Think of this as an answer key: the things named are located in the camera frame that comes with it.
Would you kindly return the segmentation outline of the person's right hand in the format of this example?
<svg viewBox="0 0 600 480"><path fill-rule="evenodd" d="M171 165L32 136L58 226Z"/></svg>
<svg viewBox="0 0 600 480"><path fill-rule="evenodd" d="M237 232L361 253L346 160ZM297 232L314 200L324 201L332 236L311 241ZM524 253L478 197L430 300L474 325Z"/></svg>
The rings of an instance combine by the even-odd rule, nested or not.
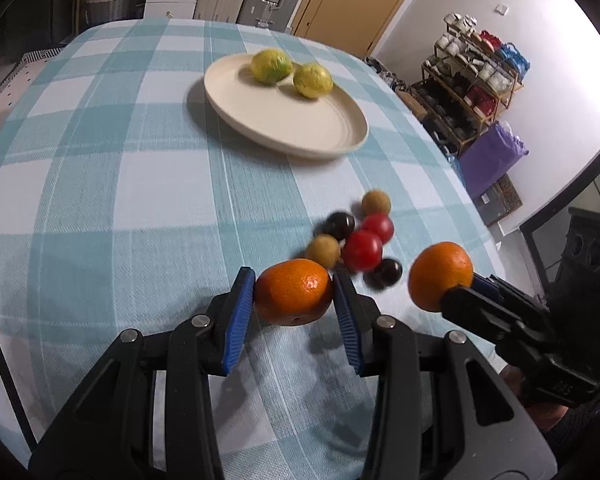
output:
<svg viewBox="0 0 600 480"><path fill-rule="evenodd" d="M547 402L539 393L533 390L524 379L522 371L514 366L506 365L500 371L500 377L506 382L519 402L541 431L548 431L560 422L569 408L563 405Z"/></svg>

